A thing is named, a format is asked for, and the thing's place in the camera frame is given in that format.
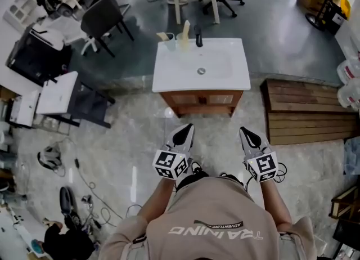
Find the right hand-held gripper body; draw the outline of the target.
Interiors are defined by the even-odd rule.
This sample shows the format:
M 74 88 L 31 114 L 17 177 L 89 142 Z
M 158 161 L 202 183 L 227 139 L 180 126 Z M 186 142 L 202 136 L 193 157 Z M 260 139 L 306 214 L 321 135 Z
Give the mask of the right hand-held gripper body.
M 253 158 L 244 158 L 245 168 L 257 183 L 274 179 L 278 172 L 277 156 L 271 149 L 253 153 Z

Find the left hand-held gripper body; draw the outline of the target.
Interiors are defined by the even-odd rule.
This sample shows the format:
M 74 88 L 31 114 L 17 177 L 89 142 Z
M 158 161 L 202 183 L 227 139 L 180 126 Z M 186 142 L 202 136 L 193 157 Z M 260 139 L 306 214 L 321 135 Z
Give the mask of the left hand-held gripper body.
M 162 178 L 177 180 L 189 167 L 191 146 L 164 144 L 155 153 L 152 166 Z

